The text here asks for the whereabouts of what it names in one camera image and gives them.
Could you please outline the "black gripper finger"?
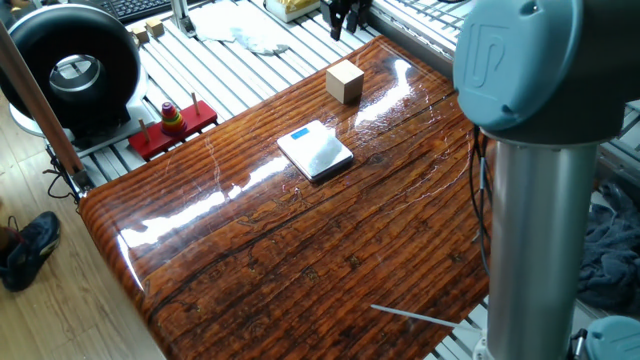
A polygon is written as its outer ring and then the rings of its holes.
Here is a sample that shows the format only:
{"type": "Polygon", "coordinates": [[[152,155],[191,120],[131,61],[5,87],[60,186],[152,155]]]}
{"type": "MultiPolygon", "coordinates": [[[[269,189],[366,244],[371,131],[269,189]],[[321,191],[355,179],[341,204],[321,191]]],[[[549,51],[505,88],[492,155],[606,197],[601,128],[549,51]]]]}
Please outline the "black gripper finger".
{"type": "Polygon", "coordinates": [[[328,3],[328,19],[331,26],[331,37],[334,40],[340,38],[344,17],[349,12],[349,5],[344,0],[331,0],[328,3]]]}
{"type": "Polygon", "coordinates": [[[368,26],[369,9],[372,0],[349,0],[347,14],[347,30],[354,33],[358,28],[365,29],[368,26]]]}

